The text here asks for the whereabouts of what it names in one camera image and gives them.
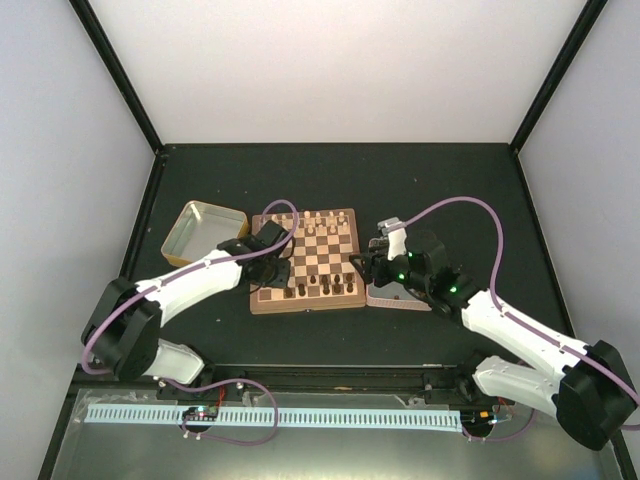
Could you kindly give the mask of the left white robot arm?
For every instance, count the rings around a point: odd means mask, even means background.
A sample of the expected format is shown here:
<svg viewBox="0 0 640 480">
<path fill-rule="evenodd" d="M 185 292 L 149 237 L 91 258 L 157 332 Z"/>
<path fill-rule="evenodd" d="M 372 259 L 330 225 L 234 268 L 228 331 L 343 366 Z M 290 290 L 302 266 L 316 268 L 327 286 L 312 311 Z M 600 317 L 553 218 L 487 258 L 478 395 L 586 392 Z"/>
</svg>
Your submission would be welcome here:
<svg viewBox="0 0 640 480">
<path fill-rule="evenodd" d="M 161 338 L 174 317 L 221 292 L 252 283 L 286 286 L 289 260 L 281 256 L 293 234 L 272 220 L 255 234 L 220 243 L 200 260 L 166 275 L 111 281 L 82 335 L 81 363 L 92 375 L 112 373 L 121 381 L 143 376 L 179 383 L 193 399 L 207 397 L 215 376 L 203 356 Z"/>
</svg>

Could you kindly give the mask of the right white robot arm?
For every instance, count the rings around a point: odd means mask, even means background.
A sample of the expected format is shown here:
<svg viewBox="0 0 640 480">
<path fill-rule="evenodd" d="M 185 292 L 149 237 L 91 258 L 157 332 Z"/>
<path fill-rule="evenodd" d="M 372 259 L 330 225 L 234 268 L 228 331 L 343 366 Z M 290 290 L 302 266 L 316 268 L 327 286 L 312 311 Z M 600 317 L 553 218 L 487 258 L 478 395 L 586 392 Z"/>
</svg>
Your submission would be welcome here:
<svg viewBox="0 0 640 480">
<path fill-rule="evenodd" d="M 409 249 L 404 231 L 376 239 L 350 263 L 366 284 L 396 283 L 436 315 L 457 320 L 518 357 L 498 356 L 454 379 L 457 396 L 476 403 L 503 397 L 557 420 L 577 443 L 599 451 L 623 429 L 639 407 L 639 396 L 619 351 L 605 341 L 593 345 L 556 332 L 454 270 L 444 245 L 430 237 Z"/>
</svg>

